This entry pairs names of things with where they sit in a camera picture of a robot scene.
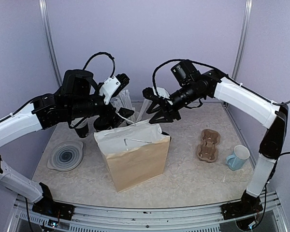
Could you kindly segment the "brown paper takeout bag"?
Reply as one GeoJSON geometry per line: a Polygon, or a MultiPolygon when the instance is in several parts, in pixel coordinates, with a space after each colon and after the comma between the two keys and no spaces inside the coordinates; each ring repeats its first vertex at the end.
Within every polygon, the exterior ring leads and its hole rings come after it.
{"type": "Polygon", "coordinates": [[[160,124],[139,121],[94,133],[117,192],[151,180],[164,172],[171,138],[160,124]]]}

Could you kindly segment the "black plastic cup lid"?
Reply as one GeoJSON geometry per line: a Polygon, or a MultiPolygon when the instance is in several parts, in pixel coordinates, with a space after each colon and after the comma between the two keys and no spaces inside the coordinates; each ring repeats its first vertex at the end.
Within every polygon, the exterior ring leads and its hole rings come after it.
{"type": "Polygon", "coordinates": [[[108,122],[98,121],[98,120],[94,121],[93,127],[96,130],[96,132],[100,132],[100,131],[103,131],[103,130],[110,130],[111,129],[111,125],[108,122]]]}

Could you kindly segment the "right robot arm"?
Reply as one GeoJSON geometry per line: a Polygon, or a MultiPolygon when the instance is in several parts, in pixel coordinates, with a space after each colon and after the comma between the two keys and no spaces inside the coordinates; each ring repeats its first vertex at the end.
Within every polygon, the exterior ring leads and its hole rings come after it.
{"type": "Polygon", "coordinates": [[[243,194],[245,198],[237,205],[238,211],[247,215],[256,207],[255,198],[260,196],[269,181],[275,160],[281,155],[287,133],[289,109],[286,105],[280,105],[253,93],[216,70],[203,74],[193,72],[189,78],[187,83],[172,94],[164,88],[147,87],[142,91],[143,96],[152,102],[147,110],[147,114],[152,114],[149,122],[172,123],[180,120],[180,109],[188,107],[195,100],[210,97],[230,104],[266,128],[267,131],[260,143],[254,174],[243,194]]]}

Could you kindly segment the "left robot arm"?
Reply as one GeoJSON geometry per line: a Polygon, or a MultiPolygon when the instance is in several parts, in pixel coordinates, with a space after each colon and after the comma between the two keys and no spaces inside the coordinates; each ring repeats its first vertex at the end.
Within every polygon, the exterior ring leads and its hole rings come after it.
{"type": "MultiPolygon", "coordinates": [[[[35,97],[14,113],[0,119],[0,148],[32,132],[48,129],[61,122],[76,129],[85,119],[97,116],[102,128],[118,127],[134,111],[121,108],[117,113],[110,103],[130,79],[124,73],[96,83],[93,73],[67,70],[63,83],[54,94],[35,97]]],[[[53,215],[58,204],[43,183],[34,182],[12,169],[0,156],[0,185],[14,191],[53,215]]]]}

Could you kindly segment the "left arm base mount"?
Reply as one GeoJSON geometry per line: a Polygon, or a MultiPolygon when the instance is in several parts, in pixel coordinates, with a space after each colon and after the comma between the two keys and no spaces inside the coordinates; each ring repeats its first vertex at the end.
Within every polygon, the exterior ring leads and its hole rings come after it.
{"type": "Polygon", "coordinates": [[[42,188],[42,199],[33,204],[32,211],[54,218],[71,220],[74,205],[54,201],[49,187],[42,182],[39,185],[42,188]]]}

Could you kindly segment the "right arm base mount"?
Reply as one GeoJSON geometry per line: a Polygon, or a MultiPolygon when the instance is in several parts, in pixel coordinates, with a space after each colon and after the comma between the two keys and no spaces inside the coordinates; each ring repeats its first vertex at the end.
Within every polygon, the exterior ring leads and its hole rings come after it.
{"type": "Polygon", "coordinates": [[[247,216],[263,210],[260,197],[253,197],[246,190],[239,201],[225,203],[220,208],[224,220],[247,216]]]}

